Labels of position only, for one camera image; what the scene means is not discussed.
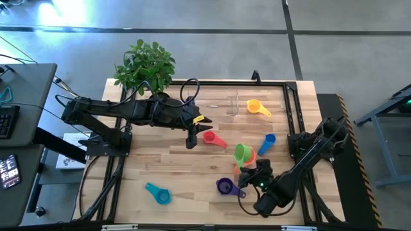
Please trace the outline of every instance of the wood plank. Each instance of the wood plank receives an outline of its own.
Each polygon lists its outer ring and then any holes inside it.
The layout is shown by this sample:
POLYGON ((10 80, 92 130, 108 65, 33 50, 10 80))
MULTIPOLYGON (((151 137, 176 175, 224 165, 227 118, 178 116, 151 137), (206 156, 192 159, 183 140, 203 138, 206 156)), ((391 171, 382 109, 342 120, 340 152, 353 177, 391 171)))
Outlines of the wood plank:
MULTIPOLYGON (((314 84, 312 81, 298 81, 297 86, 306 130, 313 132, 321 122, 314 84)), ((166 92, 173 98, 179 98, 179 90, 180 86, 170 86, 166 92)), ((194 86, 187 86, 183 96, 194 92, 194 86)), ((113 79, 108 79, 103 100, 118 101, 120 95, 121 88, 114 86, 113 79)), ((290 100, 293 118, 297 118, 292 94, 290 100)), ((277 135, 277 143, 264 156, 271 160, 274 174, 281 174, 294 165, 288 153, 286 136, 289 130, 282 88, 201 86, 196 104, 202 114, 213 120, 213 131, 226 140, 227 149, 205 144, 199 134, 198 145, 187 150, 186 132, 133 126, 132 147, 125 163, 116 223, 303 224, 299 197, 289 214, 265 219, 244 213, 235 196, 219 195, 215 185, 221 177, 238 179, 233 174, 235 161, 232 154, 235 145, 244 143, 257 151, 266 133, 277 135), (247 100, 253 98, 262 101, 273 114, 271 118, 247 112, 247 100), (144 189, 147 182, 169 189, 172 194, 171 203, 158 205, 144 189)), ((99 119, 114 126, 114 118, 99 119)), ((296 132, 299 132, 297 120, 294 121, 296 132)), ((83 188, 83 210, 88 208, 101 191, 106 164, 107 157, 101 157, 89 171, 83 188)), ((321 161, 315 166, 314 175, 319 194, 335 215, 344 220, 332 167, 321 161)), ((248 211, 254 212, 252 204, 257 198, 256 192, 252 187, 244 190, 247 193, 247 197, 243 199, 244 206, 248 211)), ((311 201, 309 206, 313 216, 311 201)), ((287 208, 276 208, 274 212, 282 212, 287 208)), ((74 218, 78 216, 77 207, 74 218)))

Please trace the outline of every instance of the concrete floor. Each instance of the concrete floor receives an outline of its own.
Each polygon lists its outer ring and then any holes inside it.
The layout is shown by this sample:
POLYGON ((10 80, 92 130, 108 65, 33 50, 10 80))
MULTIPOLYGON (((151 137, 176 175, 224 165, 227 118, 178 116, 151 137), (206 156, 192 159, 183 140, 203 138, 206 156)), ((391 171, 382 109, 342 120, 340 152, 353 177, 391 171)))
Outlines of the concrete floor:
MULTIPOLYGON (((295 30, 409 31, 411 1, 407 0, 288 0, 295 30)), ((0 26, 46 25, 98 28, 184 28, 285 30, 281 0, 106 0, 29 1, 0 13, 0 26)), ((137 39, 158 41, 177 61, 175 78, 248 79, 254 69, 265 80, 295 80, 287 35, 44 33, 5 32, 0 35, 38 62, 58 64, 57 75, 73 90, 101 98, 105 79, 121 63, 122 54, 137 39)), ((318 93, 341 94, 354 120, 382 104, 411 77, 408 36, 295 36, 304 80, 318 93)), ((0 53, 25 58, 0 41, 0 53)), ((11 63, 0 59, 0 63, 11 63)), ((46 108, 61 114, 54 100, 64 92, 52 87, 46 108)), ((74 130, 43 114, 40 126, 62 135, 74 130)), ((368 177, 388 175, 374 129, 355 128, 368 177)), ((77 185, 50 186, 40 204, 53 211, 40 219, 26 216, 23 224, 68 221, 77 185)), ((409 229, 411 184, 373 189, 384 227, 409 229)))

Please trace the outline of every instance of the black desk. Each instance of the black desk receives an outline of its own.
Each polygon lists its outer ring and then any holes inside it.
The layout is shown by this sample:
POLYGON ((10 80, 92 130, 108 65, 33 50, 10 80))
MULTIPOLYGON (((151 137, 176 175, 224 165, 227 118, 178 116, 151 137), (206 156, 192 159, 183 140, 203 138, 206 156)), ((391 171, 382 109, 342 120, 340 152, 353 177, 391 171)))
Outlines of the black desk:
POLYGON ((20 225, 44 146, 32 144, 20 148, 1 148, 0 158, 15 155, 21 181, 9 189, 0 189, 0 226, 20 225))
MULTIPOLYGON (((16 156, 21 182, 7 190, 0 189, 0 227, 20 224, 45 147, 85 163, 84 150, 37 127, 57 65, 9 64, 8 66, 12 71, 9 70, 2 75, 0 91, 6 87, 11 88, 13 100, 7 105, 15 103, 20 106, 20 111, 11 139, 0 140, 0 157, 7 157, 10 154, 16 156)), ((35 201, 30 200, 31 206, 28 206, 28 212, 34 212, 38 199, 35 196, 31 198, 35 198, 35 201)))

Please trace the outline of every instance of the green leaves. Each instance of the green leaves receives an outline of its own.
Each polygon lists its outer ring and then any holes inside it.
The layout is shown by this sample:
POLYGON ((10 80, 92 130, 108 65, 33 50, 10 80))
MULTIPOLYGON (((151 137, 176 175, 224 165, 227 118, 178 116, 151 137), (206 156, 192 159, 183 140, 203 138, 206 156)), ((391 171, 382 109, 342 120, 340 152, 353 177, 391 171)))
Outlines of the green leaves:
MULTIPOLYGON (((158 42, 151 44, 142 39, 137 45, 130 46, 131 50, 124 52, 123 64, 115 65, 116 72, 113 77, 115 85, 122 84, 127 89, 137 87, 143 80, 150 83, 154 92, 162 92, 164 86, 169 86, 171 76, 174 74, 175 60, 158 42)), ((144 95, 144 87, 139 89, 139 94, 144 95)))

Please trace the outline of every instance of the smartphone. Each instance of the smartphone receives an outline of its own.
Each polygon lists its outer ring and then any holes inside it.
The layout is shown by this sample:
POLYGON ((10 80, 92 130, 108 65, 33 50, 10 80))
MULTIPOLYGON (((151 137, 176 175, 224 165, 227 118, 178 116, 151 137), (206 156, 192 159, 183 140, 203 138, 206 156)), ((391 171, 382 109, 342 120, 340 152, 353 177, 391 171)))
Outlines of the smartphone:
POLYGON ((3 189, 8 189, 20 183, 19 168, 14 155, 0 160, 0 174, 3 189))

